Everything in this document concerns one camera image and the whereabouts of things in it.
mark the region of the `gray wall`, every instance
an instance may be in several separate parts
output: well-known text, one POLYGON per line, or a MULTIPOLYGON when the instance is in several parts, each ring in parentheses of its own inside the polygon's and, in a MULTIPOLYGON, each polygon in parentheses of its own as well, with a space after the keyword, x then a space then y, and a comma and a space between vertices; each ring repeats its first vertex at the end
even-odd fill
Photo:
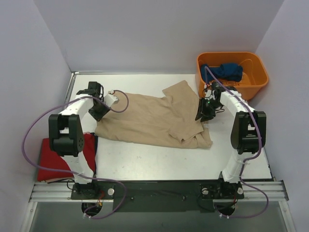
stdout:
POLYGON ((193 73, 205 51, 255 51, 283 0, 35 0, 73 71, 193 73))
POLYGON ((285 0, 257 49, 269 84, 253 105, 267 114, 266 152, 284 179, 297 231, 308 231, 309 1, 285 0))
MULTIPOLYGON (((0 3, 0 226, 20 229, 34 181, 34 168, 20 145, 30 123, 64 100, 70 70, 32 0, 0 3)), ((47 119, 27 141, 37 161, 47 119)))

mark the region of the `blue towel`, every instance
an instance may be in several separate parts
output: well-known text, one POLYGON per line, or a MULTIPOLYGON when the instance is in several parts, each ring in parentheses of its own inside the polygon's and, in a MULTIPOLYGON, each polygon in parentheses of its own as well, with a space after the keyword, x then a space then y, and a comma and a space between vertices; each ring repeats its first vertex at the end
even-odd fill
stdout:
MULTIPOLYGON (((205 81, 205 66, 200 68, 203 81, 205 81)), ((216 78, 225 79, 228 81, 239 82, 242 79, 242 67, 235 63, 221 64, 219 67, 209 68, 216 78)), ((213 80, 213 77, 207 72, 207 84, 213 80)))

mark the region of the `purple cable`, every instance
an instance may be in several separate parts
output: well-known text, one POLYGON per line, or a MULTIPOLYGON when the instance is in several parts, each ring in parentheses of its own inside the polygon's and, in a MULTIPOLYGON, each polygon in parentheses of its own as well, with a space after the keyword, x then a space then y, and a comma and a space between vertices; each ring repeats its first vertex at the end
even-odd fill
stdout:
POLYGON ((72 104, 72 103, 74 103, 74 102, 77 102, 77 101, 79 101, 79 100, 81 100, 81 99, 87 99, 87 98, 95 99, 95 100, 97 100, 98 102, 100 102, 101 104, 103 104, 103 105, 105 105, 106 107, 108 107, 111 111, 116 112, 116 113, 122 113, 122 112, 125 111, 125 110, 128 108, 128 106, 129 106, 129 98, 128 98, 128 96, 127 96, 124 92, 122 92, 122 91, 120 91, 120 90, 114 90, 114 91, 115 91, 115 92, 121 92, 121 93, 123 93, 123 94, 125 95, 126 100, 127 100, 127 104, 126 104, 126 107, 125 107, 124 110, 121 110, 121 111, 113 110, 112 108, 108 107, 103 101, 101 101, 101 100, 98 99, 98 98, 95 98, 95 97, 93 97, 93 96, 83 96, 83 97, 81 97, 81 98, 74 99, 74 100, 72 100, 72 101, 70 101, 70 102, 68 102, 68 103, 63 104, 63 105, 56 106, 56 107, 54 107, 54 108, 52 108, 52 109, 50 109, 50 110, 44 112, 43 114, 41 114, 36 120, 34 120, 34 122, 33 122, 33 123, 29 126, 29 128, 27 129, 27 131, 26 131, 26 133, 25 133, 25 136, 24 136, 24 138, 23 138, 22 144, 21 144, 21 152, 22 152, 22 154, 23 154, 25 160, 26 160, 29 164, 31 164, 32 166, 34 166, 34 167, 36 167, 36 168, 43 169, 43 170, 47 170, 47 171, 52 171, 52 172, 71 173, 71 174, 75 174, 75 175, 78 175, 78 176, 80 176, 80 177, 82 177, 82 178, 90 179, 90 180, 111 181, 111 182, 115 182, 115 183, 121 185, 121 186, 124 188, 124 191, 125 191, 125 192, 124 192, 124 195, 123 195, 123 197, 122 197, 120 203, 119 203, 110 213, 108 213, 108 214, 106 214, 106 215, 103 215, 103 216, 101 216, 101 217, 91 217, 92 219, 103 219, 103 218, 107 218, 108 216, 110 216, 110 215, 112 215, 114 212, 116 212, 117 209, 119 209, 119 207, 123 204, 123 202, 125 201, 125 198, 126 198, 127 188, 125 187, 125 185, 124 185, 123 183, 121 183, 120 181, 118 181, 118 180, 89 177, 89 176, 84 176, 84 175, 79 174, 79 173, 74 172, 74 171, 68 171, 68 170, 62 170, 62 169, 54 169, 54 168, 45 168, 45 167, 42 167, 42 166, 40 166, 40 165, 38 165, 38 164, 32 162, 32 161, 29 159, 29 157, 26 155, 26 151, 25 151, 25 142, 26 142, 26 138, 27 138, 29 132, 31 131, 31 129, 33 128, 33 126, 34 126, 42 117, 44 117, 46 114, 48 114, 48 113, 50 113, 50 112, 52 112, 52 111, 54 111, 54 110, 56 110, 56 109, 63 108, 63 107, 65 107, 65 106, 67 106, 67 105, 69 105, 69 104, 72 104))
POLYGON ((245 162, 247 162, 248 160, 253 160, 255 158, 258 158, 260 156, 261 152, 262 152, 262 137, 261 137, 261 133, 260 133, 260 130, 259 130, 258 126, 257 126, 257 123, 256 123, 255 119, 254 119, 254 116, 253 116, 252 112, 250 111, 250 108, 245 103, 243 103, 242 100, 238 96, 233 94, 228 88, 226 88, 224 85, 222 85, 222 83, 213 75, 213 73, 210 71, 210 69, 208 67, 205 67, 205 76, 206 77, 207 77, 207 71, 210 73, 210 75, 214 78, 214 80, 222 88, 224 88, 229 94, 231 94, 233 97, 235 97, 246 108, 246 110, 248 111, 248 113, 250 115, 250 118, 251 118, 251 120, 252 120, 252 122, 254 124, 255 130, 256 130, 256 134, 257 134, 257 138, 258 138, 258 142, 259 142, 259 150, 258 150, 258 152, 256 153, 255 156, 250 157, 250 158, 246 158, 246 159, 243 160, 244 164, 241 167, 240 174, 239 174, 239 176, 240 176, 239 179, 240 179, 242 184, 244 184, 244 185, 246 185, 246 186, 248 186, 250 188, 253 188, 253 189, 261 192, 266 197, 266 205, 265 205, 264 209, 262 211, 260 211, 259 213, 256 213, 256 214, 253 214, 253 215, 249 215, 249 216, 227 216, 227 215, 223 215, 223 214, 222 214, 222 216, 226 217, 226 218, 227 217, 229 217, 229 218, 254 218, 256 216, 261 215, 262 213, 264 213, 267 210, 268 205, 269 205, 269 198, 268 198, 268 196, 266 195, 266 193, 264 191, 262 191, 262 190, 258 189, 257 187, 254 187, 254 186, 249 185, 246 182, 244 182, 244 180, 241 178, 241 176, 242 176, 243 171, 245 169, 245 162))

